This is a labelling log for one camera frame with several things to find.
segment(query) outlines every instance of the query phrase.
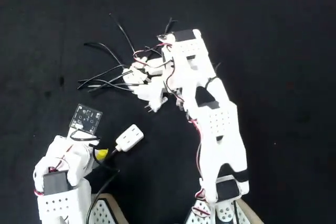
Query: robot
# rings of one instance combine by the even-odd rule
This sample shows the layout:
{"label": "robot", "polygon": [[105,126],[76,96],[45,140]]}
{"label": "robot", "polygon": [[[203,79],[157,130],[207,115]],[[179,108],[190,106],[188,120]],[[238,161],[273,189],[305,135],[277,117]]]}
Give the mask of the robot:
{"label": "robot", "polygon": [[[201,32],[197,29],[183,30],[159,35],[158,39],[160,43],[155,48],[134,51],[134,63],[129,68],[124,68],[122,77],[133,94],[148,102],[146,108],[150,112],[157,112],[170,95],[174,96],[176,105],[186,113],[187,120],[199,133],[200,144],[196,153],[196,163],[200,173],[200,190],[195,194],[196,202],[191,208],[186,224],[249,223],[248,220],[245,221],[244,213],[235,203],[249,192],[246,151],[239,133],[237,108],[229,100],[222,81],[216,75]],[[148,59],[147,56],[141,56],[159,47],[162,48],[159,58]],[[204,88],[213,100],[198,104],[195,97],[198,87]],[[34,181],[37,193],[45,190],[42,181],[43,177],[50,173],[50,167],[55,168],[61,163],[57,170],[68,169],[67,181],[76,188],[74,190],[78,190],[73,194],[85,198],[81,203],[77,202],[77,205],[71,206],[71,212],[75,214],[68,217],[68,222],[64,222],[63,218],[67,216],[66,213],[59,212],[53,215],[54,219],[57,217],[63,221],[56,223],[85,223],[85,216],[92,202],[90,186],[83,177],[92,171],[94,164],[92,156],[95,156],[95,149],[92,146],[98,144],[98,139],[94,136],[95,129],[84,132],[82,125],[76,125],[72,121],[68,136],[56,136],[46,156],[36,166]],[[87,138],[89,141],[76,141],[81,147],[75,145],[74,132],[78,134],[77,138]],[[131,142],[139,141],[135,136],[131,138]],[[73,151],[76,155],[71,163],[68,161],[69,164],[55,159],[62,157],[64,151]],[[51,223],[51,215],[45,209],[41,210],[47,205],[46,197],[51,199],[53,194],[38,197],[40,218],[43,223],[45,219],[49,220],[46,223]]]}

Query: white connector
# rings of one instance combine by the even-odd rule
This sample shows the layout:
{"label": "white connector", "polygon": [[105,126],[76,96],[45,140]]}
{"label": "white connector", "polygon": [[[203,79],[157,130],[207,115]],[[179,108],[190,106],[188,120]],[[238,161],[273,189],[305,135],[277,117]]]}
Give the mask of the white connector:
{"label": "white connector", "polygon": [[132,124],[117,138],[116,150],[118,152],[120,151],[127,152],[142,139],[143,139],[142,131],[135,124]]}

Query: table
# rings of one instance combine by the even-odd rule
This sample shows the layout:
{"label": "table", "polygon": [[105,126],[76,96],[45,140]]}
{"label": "table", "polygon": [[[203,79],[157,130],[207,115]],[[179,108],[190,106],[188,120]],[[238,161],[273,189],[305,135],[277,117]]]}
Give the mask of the table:
{"label": "table", "polygon": [[[95,97],[77,80],[116,63],[82,44],[132,55],[109,13],[136,48],[155,45],[169,17],[198,28],[218,76],[238,106],[250,193],[265,223],[333,223],[336,164],[335,0],[0,0],[2,223],[38,223],[32,171],[78,103],[103,111],[97,133],[112,147],[135,123],[145,139],[111,161],[112,193],[130,223],[183,223],[198,190],[197,132],[174,99],[157,113],[132,94]],[[109,176],[89,176],[97,191]]]}

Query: black circuit board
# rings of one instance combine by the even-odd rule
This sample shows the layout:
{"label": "black circuit board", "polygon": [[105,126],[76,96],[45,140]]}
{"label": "black circuit board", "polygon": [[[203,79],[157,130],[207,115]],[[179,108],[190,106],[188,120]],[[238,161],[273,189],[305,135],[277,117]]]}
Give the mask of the black circuit board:
{"label": "black circuit board", "polygon": [[69,127],[77,127],[78,125],[81,125],[81,131],[94,135],[102,114],[101,111],[79,104]]}

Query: black cable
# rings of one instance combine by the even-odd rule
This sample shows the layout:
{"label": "black cable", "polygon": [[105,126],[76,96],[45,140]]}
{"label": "black cable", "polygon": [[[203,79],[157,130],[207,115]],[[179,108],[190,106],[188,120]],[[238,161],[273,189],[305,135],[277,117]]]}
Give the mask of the black cable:
{"label": "black cable", "polygon": [[103,47],[117,61],[117,63],[119,65],[123,65],[121,63],[121,61],[119,60],[119,58],[115,55],[115,53],[112,52],[112,50],[103,43],[100,43],[100,42],[86,42],[86,43],[84,43],[84,46],[95,47],[95,48],[100,48],[100,49],[102,49],[101,47]]}
{"label": "black cable", "polygon": [[92,144],[89,145],[89,146],[92,147],[92,156],[93,156],[94,161],[96,161],[98,165],[104,167],[105,169],[107,169],[107,170],[109,170],[109,171],[111,171],[111,172],[115,172],[115,171],[116,171],[114,168],[111,168],[110,166],[106,165],[106,164],[104,163],[104,161],[102,162],[102,161],[98,160],[97,157],[96,157],[96,154],[95,154],[95,151],[97,150],[96,147],[95,147],[94,145],[92,145]]}
{"label": "black cable", "polygon": [[70,138],[74,141],[93,141],[93,140],[100,140],[99,137],[90,137],[90,138],[77,138],[77,137],[73,137],[73,135],[75,135],[78,131],[81,131],[79,129],[75,130],[74,132],[72,132],[70,134]]}
{"label": "black cable", "polygon": [[[86,79],[85,80],[79,80],[78,82],[81,83],[81,82],[85,82],[85,81],[87,81],[87,80]],[[91,81],[106,83],[105,80],[101,80],[101,79],[93,79]],[[145,83],[113,83],[113,86],[139,86],[139,85],[145,85]]]}
{"label": "black cable", "polygon": [[116,68],[120,68],[120,67],[123,68],[124,66],[125,66],[125,65],[120,64],[120,65],[118,65],[118,66],[116,66],[116,67],[114,67],[114,68],[111,68],[111,69],[109,69],[109,70],[103,72],[103,73],[100,73],[100,74],[98,74],[98,75],[96,75],[96,76],[94,76],[94,77],[92,77],[92,78],[86,80],[86,81],[85,81],[84,83],[82,83],[77,89],[80,89],[80,88],[83,87],[86,83],[88,83],[89,81],[92,81],[93,79],[96,79],[96,78],[98,78],[98,77],[101,77],[101,76],[103,76],[104,74],[107,74],[107,73],[111,72],[112,70],[114,70],[114,69],[116,69]]}
{"label": "black cable", "polygon": [[152,52],[154,52],[154,53],[156,53],[156,54],[158,54],[158,55],[160,55],[160,56],[162,57],[162,54],[161,54],[159,51],[156,50],[156,47],[154,47],[154,48],[150,48],[150,47],[148,47],[148,46],[145,46],[145,48],[146,48],[148,51],[152,51]]}
{"label": "black cable", "polygon": [[[129,73],[131,73],[131,72],[132,72],[132,70],[127,71],[127,72],[125,72],[125,73],[122,73],[121,75],[119,75],[119,76],[113,78],[112,80],[110,80],[110,81],[108,81],[108,82],[109,82],[109,83],[114,82],[115,80],[118,80],[119,78],[121,78],[121,77],[123,77],[123,76],[125,76],[126,74],[129,74]],[[96,90],[99,90],[99,89],[101,89],[101,88],[103,88],[103,87],[106,87],[106,85],[108,85],[108,84],[105,83],[105,84],[103,84],[103,85],[101,85],[101,86],[99,86],[99,87],[93,88],[93,89],[89,90],[89,92],[94,92],[94,91],[96,91]]]}
{"label": "black cable", "polygon": [[166,85],[166,87],[170,90],[170,92],[172,92],[173,93],[173,95],[176,97],[176,98],[178,98],[178,99],[180,99],[182,102],[184,102],[184,100],[181,98],[181,97],[179,97],[169,86],[168,86],[168,80],[169,80],[169,78],[171,77],[171,76],[173,76],[173,74],[174,74],[174,72],[175,72],[175,65],[174,65],[174,69],[173,69],[173,71],[172,71],[172,73],[168,76],[168,78],[166,79],[166,82],[165,82],[165,85]]}
{"label": "black cable", "polygon": [[117,19],[111,13],[109,15],[114,20],[114,22],[116,23],[116,25],[119,27],[119,29],[121,30],[121,32],[124,34],[124,36],[125,36],[128,44],[130,45],[130,47],[131,47],[131,49],[132,49],[132,51],[134,53],[135,50],[134,50],[134,46],[133,46],[133,43],[132,43],[130,37],[127,35],[127,33],[125,32],[124,28],[120,25],[120,23],[117,21]]}
{"label": "black cable", "polygon": [[212,82],[212,81],[215,80],[216,78],[218,78],[218,77],[215,76],[215,77],[211,77],[211,78],[209,78],[209,79],[208,79],[208,82],[206,83],[206,85],[204,86],[204,88],[207,89],[207,88],[208,88],[208,85],[210,84],[210,82]]}
{"label": "black cable", "polygon": [[122,87],[119,87],[119,85],[112,84],[112,83],[110,83],[110,81],[105,81],[105,80],[101,80],[101,79],[93,79],[93,80],[91,80],[91,81],[99,81],[99,82],[103,82],[103,83],[109,85],[110,87],[113,87],[113,88],[116,88],[116,89],[125,90],[125,91],[131,91],[131,92],[133,92],[133,90],[126,89],[126,88],[122,88]]}
{"label": "black cable", "polygon": [[238,211],[237,211],[237,201],[233,201],[233,206],[234,206],[234,209],[235,209],[235,216],[236,216],[237,224],[239,224],[239,217],[238,217]]}
{"label": "black cable", "polygon": [[104,184],[103,186],[99,189],[99,191],[97,192],[96,196],[94,197],[89,210],[88,210],[88,214],[86,215],[86,224],[89,224],[89,220],[90,220],[90,215],[92,212],[93,207],[96,205],[99,196],[101,195],[101,193],[105,190],[105,188],[112,182],[112,180],[114,180],[114,178],[116,177],[116,175],[119,173],[120,170],[116,170],[116,173],[113,174]]}

